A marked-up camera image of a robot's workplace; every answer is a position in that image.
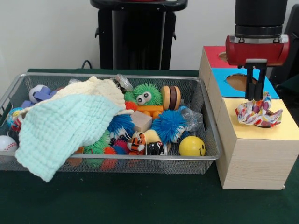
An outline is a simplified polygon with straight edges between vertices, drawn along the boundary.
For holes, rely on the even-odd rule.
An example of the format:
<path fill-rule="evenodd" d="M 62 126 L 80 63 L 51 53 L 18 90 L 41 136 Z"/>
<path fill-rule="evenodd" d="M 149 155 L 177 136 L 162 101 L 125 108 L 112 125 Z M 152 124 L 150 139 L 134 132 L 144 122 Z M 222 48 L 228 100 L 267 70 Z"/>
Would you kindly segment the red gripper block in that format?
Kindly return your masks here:
<path fill-rule="evenodd" d="M 226 38 L 227 62 L 234 66 L 245 66 L 249 61 L 267 63 L 268 67 L 277 67 L 285 63 L 290 49 L 288 35 L 277 38 L 240 38 L 228 35 Z M 245 99 L 259 101 L 263 98 L 266 67 L 259 69 L 256 84 L 253 83 L 253 68 L 246 67 Z"/>

